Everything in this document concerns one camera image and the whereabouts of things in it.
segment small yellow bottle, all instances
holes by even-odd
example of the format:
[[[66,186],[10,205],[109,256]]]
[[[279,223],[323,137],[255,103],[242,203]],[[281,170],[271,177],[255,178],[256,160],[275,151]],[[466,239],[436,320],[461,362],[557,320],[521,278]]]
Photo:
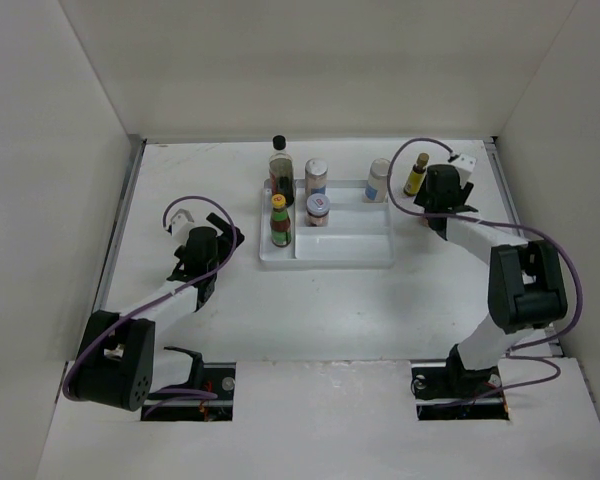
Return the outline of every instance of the small yellow bottle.
[[[418,194],[418,191],[422,186],[422,181],[424,180],[424,175],[427,171],[427,163],[429,163],[429,155],[426,153],[418,155],[418,159],[411,169],[409,178],[407,178],[407,183],[404,184],[403,191],[407,197],[414,197]]]

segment white enclosure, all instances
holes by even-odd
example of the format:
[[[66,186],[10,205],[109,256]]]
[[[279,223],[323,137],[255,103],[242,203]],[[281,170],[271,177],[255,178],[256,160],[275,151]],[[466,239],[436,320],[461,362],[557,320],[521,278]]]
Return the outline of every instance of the white enclosure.
[[[0,479],[35,476],[127,135],[279,132],[498,136],[583,277],[565,346],[600,416],[600,0],[0,0]]]

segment spice jar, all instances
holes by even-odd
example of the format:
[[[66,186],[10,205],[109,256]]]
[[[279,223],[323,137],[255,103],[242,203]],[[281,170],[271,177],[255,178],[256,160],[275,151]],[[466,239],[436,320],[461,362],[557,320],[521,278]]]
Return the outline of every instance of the spice jar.
[[[321,158],[312,158],[304,166],[304,191],[309,198],[314,193],[327,193],[327,162]]]
[[[310,227],[324,227],[329,223],[329,209],[331,202],[322,193],[314,193],[307,199],[307,225]]]
[[[364,189],[364,201],[382,203],[387,198],[387,175],[391,163],[386,158],[378,158],[371,164],[367,186]]]

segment glass bottle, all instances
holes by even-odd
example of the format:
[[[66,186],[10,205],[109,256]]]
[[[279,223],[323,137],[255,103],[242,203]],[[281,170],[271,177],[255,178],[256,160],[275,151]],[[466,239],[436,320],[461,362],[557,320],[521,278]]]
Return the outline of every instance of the glass bottle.
[[[427,171],[427,163],[429,163],[429,155],[421,153],[418,155],[415,165],[411,169],[407,183],[404,184],[403,192],[407,197],[414,197],[420,191],[424,174]]]
[[[286,247],[291,243],[291,219],[287,211],[284,195],[271,197],[271,241],[276,247]]]
[[[276,150],[269,159],[269,177],[271,191],[274,195],[284,195],[287,206],[293,205],[295,185],[293,183],[293,160],[287,154],[287,139],[282,135],[273,137],[273,148]]]

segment white lid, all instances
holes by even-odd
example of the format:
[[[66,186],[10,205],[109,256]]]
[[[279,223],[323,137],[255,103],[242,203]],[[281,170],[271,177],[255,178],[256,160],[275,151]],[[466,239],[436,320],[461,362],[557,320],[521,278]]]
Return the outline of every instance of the white lid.
[[[314,193],[307,198],[307,212],[314,217],[322,217],[329,213],[331,201],[322,193]]]
[[[379,179],[387,178],[387,175],[389,174],[389,165],[391,165],[391,162],[386,158],[374,160],[371,164],[371,175]]]
[[[329,165],[327,164],[327,161],[322,158],[312,158],[304,166],[304,170],[308,174],[315,175],[317,177],[327,173],[328,168],[329,168]]]

